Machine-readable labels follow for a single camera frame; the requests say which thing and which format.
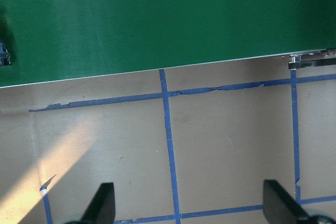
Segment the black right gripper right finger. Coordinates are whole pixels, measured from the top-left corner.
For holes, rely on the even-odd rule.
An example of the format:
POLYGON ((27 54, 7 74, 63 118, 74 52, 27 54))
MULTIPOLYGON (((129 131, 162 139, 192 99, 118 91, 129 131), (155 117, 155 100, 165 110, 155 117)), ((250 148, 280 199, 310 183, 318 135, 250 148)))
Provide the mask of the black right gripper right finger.
POLYGON ((262 203, 268 223, 309 223, 309 215, 276 180, 264 180, 262 203))

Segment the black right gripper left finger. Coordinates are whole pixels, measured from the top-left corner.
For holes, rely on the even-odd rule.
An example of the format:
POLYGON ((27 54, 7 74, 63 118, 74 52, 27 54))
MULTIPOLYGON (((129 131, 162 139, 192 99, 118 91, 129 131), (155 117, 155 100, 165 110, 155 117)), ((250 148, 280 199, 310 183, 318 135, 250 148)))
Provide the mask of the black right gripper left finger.
POLYGON ((102 183, 80 219, 80 223, 113 223, 115 219, 113 182, 102 183))

